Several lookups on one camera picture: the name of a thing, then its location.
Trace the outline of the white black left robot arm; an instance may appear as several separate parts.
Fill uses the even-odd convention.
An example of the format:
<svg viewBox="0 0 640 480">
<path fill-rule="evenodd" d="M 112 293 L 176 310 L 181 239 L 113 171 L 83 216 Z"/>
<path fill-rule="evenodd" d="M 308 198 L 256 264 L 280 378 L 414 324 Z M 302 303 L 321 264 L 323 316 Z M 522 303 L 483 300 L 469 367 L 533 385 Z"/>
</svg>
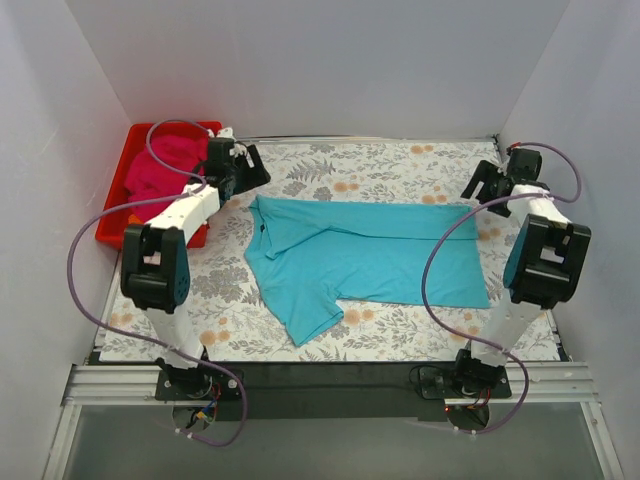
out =
<svg viewBox="0 0 640 480">
<path fill-rule="evenodd" d="M 204 347 L 188 315 L 187 244 L 231 197 L 269 183 L 271 176 L 254 144 L 231 137 L 209 140 L 194 173 L 179 199 L 146 223 L 125 229 L 120 286 L 163 344 L 156 364 L 169 385 L 200 400 L 211 392 L 213 377 L 197 364 Z"/>
</svg>

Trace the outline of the turquoise t shirt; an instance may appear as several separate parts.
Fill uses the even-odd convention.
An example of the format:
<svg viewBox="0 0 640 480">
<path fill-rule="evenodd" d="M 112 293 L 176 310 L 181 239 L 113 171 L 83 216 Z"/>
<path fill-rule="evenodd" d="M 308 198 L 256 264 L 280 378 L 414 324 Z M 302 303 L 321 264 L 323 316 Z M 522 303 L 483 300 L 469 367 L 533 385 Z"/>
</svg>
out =
<svg viewBox="0 0 640 480">
<path fill-rule="evenodd" d="M 339 323 L 341 300 L 486 309 L 476 224 L 457 224 L 470 210 L 258 195 L 245 258 L 295 346 Z"/>
</svg>

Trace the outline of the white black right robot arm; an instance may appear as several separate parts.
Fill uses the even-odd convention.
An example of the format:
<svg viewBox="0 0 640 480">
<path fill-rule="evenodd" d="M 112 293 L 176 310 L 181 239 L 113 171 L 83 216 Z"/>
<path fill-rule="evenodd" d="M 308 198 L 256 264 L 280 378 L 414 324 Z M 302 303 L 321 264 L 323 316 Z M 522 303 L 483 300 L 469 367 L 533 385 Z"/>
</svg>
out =
<svg viewBox="0 0 640 480">
<path fill-rule="evenodd" d="M 504 291 L 482 340 L 468 341 L 456 356 L 452 383 L 464 397 L 488 395 L 505 382 L 507 354 L 529 325 L 577 289 L 591 230 L 561 214 L 549 187 L 538 180 L 540 147 L 559 152 L 539 142 L 515 143 L 506 149 L 504 165 L 481 161 L 461 193 L 520 225 L 503 273 Z"/>
</svg>

